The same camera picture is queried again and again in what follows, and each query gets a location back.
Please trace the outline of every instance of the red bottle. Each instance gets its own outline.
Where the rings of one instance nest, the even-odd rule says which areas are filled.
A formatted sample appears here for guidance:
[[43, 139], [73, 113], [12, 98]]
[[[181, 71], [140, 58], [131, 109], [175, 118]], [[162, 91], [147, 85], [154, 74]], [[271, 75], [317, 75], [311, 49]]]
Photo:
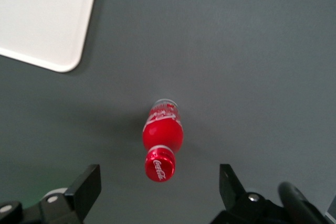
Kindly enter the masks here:
[[175, 172], [175, 156], [183, 142], [183, 130], [177, 104], [169, 99], [156, 101], [142, 132], [148, 151], [145, 171], [151, 180], [164, 182]]

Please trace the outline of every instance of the gray table surface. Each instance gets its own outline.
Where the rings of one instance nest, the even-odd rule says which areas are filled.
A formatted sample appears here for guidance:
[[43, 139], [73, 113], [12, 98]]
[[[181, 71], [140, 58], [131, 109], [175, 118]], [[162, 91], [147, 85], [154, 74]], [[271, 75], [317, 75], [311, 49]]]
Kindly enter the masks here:
[[[37, 202], [99, 163], [86, 223], [209, 223], [220, 163], [279, 204], [295, 184], [321, 211], [336, 192], [335, 0], [96, 0], [80, 65], [0, 57], [0, 201]], [[180, 106], [167, 183], [143, 171], [151, 104]]]

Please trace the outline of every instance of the white tray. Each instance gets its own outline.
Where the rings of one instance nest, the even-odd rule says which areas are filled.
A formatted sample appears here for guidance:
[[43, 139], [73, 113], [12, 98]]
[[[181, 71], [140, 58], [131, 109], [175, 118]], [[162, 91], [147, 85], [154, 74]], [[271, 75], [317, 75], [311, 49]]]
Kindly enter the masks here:
[[0, 0], [0, 55], [57, 72], [77, 66], [93, 0]]

